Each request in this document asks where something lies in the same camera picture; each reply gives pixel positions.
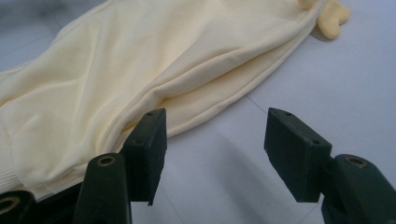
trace screw hole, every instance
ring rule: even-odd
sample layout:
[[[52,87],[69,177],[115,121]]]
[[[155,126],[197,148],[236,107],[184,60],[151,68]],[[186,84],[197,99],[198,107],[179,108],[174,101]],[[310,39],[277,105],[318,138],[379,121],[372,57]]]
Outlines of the screw hole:
[[[116,161],[116,158],[114,158],[112,156],[106,156],[106,157],[101,158],[98,161],[98,165],[99,166],[108,166],[108,165],[113,164],[115,161]]]
[[[0,200],[0,215],[11,211],[20,203],[20,198],[18,197],[6,197]]]
[[[365,162],[359,158],[356,158],[356,157],[346,157],[346,161],[349,164],[356,166],[358,168],[361,168],[361,169],[365,168],[367,166],[367,162]]]

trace ribbed cuff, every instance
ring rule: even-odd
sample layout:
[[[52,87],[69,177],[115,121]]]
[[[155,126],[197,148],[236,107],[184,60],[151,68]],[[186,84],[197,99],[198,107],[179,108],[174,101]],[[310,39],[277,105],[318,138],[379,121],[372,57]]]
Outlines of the ribbed cuff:
[[[6,128],[0,120],[0,193],[21,184],[14,171],[11,144]]]

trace gray surface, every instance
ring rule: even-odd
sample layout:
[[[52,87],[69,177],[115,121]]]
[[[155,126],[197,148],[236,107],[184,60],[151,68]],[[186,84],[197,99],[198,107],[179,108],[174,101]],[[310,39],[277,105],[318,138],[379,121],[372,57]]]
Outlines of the gray surface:
[[[102,1],[0,1],[0,70],[35,58],[69,21]],[[154,205],[134,223],[323,223],[296,203],[263,148],[266,112],[294,113],[396,187],[396,1],[343,1],[341,36],[313,33],[258,88],[209,122],[169,139]]]

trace cream-colored fabric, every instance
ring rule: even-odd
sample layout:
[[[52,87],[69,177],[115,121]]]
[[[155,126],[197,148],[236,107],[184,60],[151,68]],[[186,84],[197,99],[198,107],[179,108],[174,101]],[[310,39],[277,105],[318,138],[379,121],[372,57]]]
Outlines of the cream-colored fabric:
[[[151,109],[167,109],[169,136],[212,118],[284,62],[326,3],[110,0],[92,9],[37,59],[0,73],[0,191],[41,196],[77,183]]]

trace yellow cloth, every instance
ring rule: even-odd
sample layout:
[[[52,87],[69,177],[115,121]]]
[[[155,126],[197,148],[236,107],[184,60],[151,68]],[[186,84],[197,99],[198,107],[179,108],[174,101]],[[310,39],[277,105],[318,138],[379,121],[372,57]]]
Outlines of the yellow cloth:
[[[298,47],[327,0],[110,0],[47,51],[0,73],[0,191],[65,189],[118,151],[141,116],[169,136],[218,114]]]

